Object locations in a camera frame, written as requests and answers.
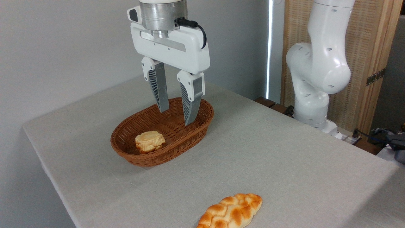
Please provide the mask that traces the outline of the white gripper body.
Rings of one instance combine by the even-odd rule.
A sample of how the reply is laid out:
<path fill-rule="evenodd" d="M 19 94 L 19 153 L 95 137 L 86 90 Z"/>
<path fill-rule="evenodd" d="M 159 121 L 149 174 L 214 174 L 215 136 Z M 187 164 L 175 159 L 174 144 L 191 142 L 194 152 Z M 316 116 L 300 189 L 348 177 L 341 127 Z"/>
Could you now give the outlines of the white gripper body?
<path fill-rule="evenodd" d="M 168 38 L 154 37 L 141 23 L 140 6 L 127 10 L 136 51 L 170 66 L 199 74 L 210 67 L 209 48 L 203 49 L 203 33 L 198 28 L 181 26 L 168 33 Z"/>

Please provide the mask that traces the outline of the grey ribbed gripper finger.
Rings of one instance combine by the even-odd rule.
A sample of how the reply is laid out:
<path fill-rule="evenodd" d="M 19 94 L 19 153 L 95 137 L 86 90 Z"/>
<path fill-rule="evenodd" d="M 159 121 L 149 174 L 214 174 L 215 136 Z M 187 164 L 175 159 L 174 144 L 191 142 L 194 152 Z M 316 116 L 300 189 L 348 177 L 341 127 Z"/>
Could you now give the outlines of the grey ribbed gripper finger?
<path fill-rule="evenodd" d="M 181 88 L 184 122 L 188 126 L 196 119 L 201 97 L 205 94 L 204 73 L 190 74 L 181 70 L 177 78 Z"/>
<path fill-rule="evenodd" d="M 144 78 L 151 87 L 160 112 L 169 109 L 164 63 L 149 57 L 142 59 Z"/>

